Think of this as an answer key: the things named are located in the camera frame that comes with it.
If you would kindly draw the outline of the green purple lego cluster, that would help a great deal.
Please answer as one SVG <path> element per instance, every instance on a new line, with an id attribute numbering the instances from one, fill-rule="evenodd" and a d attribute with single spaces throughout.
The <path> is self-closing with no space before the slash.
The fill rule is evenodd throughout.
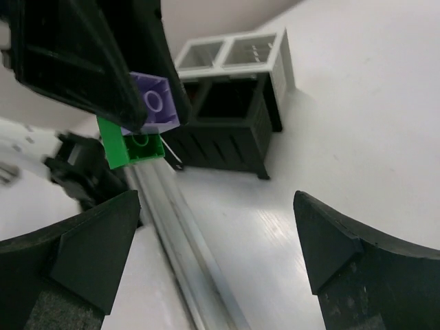
<path id="1" fill-rule="evenodd" d="M 97 117 L 100 137 L 110 169 L 165 156 L 159 134 L 123 135 L 122 128 Z"/>

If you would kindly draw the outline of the purple square lego brick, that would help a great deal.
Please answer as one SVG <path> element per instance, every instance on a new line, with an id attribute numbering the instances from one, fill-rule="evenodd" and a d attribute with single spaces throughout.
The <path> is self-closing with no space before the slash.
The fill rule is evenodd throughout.
<path id="1" fill-rule="evenodd" d="M 160 134 L 177 128 L 180 121 L 168 79 L 134 71 L 130 75 L 139 89 L 148 113 L 140 133 Z"/>

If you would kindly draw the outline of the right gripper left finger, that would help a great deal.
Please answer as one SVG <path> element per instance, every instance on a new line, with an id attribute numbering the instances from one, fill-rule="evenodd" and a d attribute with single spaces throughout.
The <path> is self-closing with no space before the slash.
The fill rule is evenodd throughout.
<path id="1" fill-rule="evenodd" d="M 128 190 L 86 212 L 1 242 L 2 329 L 100 329 L 140 220 Z"/>

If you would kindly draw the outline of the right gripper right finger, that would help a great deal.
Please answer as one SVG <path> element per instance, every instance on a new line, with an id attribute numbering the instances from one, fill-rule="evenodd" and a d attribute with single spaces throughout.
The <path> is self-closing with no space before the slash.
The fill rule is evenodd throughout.
<path id="1" fill-rule="evenodd" d="M 294 195 L 300 246 L 326 329 L 438 329 L 439 251 Z"/>

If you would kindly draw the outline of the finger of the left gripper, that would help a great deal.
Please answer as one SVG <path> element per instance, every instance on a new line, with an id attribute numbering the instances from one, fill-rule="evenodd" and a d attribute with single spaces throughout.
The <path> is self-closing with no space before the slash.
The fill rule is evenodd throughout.
<path id="1" fill-rule="evenodd" d="M 8 68 L 28 89 L 139 130 L 146 107 L 97 1 L 9 1 Z"/>
<path id="2" fill-rule="evenodd" d="M 175 69 L 164 33 L 160 1 L 129 2 L 129 68 L 134 72 L 167 78 L 181 125 L 188 122 L 192 106 Z"/>

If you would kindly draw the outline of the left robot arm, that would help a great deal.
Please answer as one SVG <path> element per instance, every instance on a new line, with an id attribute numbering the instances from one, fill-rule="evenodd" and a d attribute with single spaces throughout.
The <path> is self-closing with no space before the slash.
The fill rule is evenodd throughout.
<path id="1" fill-rule="evenodd" d="M 56 154 L 44 159 L 50 180 L 84 210 L 126 190 L 114 175 L 123 164 L 163 156 L 149 118 L 141 79 L 169 84 L 177 117 L 192 107 L 175 69 L 159 1 L 2 1 L 10 28 L 3 64 L 16 80 L 46 98 L 94 114 L 107 127 L 100 139 L 59 135 Z"/>

